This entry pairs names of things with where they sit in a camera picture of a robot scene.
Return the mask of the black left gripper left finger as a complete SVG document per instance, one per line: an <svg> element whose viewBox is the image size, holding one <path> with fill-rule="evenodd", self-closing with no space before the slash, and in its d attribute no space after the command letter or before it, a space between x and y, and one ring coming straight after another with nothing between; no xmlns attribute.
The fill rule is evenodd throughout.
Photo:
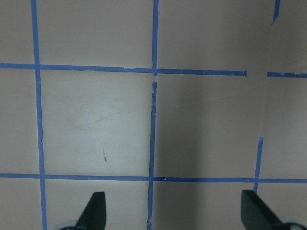
<svg viewBox="0 0 307 230"><path fill-rule="evenodd" d="M104 230L105 227L105 192L94 192L74 228L76 230Z"/></svg>

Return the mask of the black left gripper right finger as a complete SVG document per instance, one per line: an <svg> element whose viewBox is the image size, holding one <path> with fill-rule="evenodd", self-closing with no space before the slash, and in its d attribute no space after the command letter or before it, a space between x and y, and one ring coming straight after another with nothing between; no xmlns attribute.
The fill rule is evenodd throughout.
<svg viewBox="0 0 307 230"><path fill-rule="evenodd" d="M246 230L287 230L253 190L241 192L241 221Z"/></svg>

